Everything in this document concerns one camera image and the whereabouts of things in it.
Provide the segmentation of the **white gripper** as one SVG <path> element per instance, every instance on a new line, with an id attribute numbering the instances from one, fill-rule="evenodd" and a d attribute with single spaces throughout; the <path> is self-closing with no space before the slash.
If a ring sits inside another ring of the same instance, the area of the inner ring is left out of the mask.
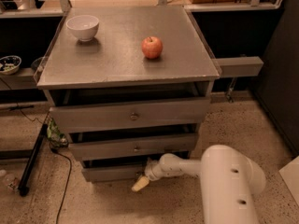
<path id="1" fill-rule="evenodd" d="M 147 158 L 147 165 L 144 171 L 145 175 L 137 179 L 132 186 L 132 191 L 138 192 L 146 187 L 150 181 L 157 181 L 163 177 L 167 177 L 169 171 L 169 165 L 164 160 L 157 161 Z"/>

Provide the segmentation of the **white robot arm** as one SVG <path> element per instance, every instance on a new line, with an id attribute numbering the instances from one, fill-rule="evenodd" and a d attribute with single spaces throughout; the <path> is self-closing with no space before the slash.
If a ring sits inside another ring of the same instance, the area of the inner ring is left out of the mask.
<path id="1" fill-rule="evenodd" d="M 151 181 L 180 175 L 200 180 L 205 224 L 259 224 L 253 196 L 265 189 L 265 174 L 239 151 L 214 145 L 199 160 L 166 153 L 157 161 L 147 162 L 132 191 L 140 191 Z"/>

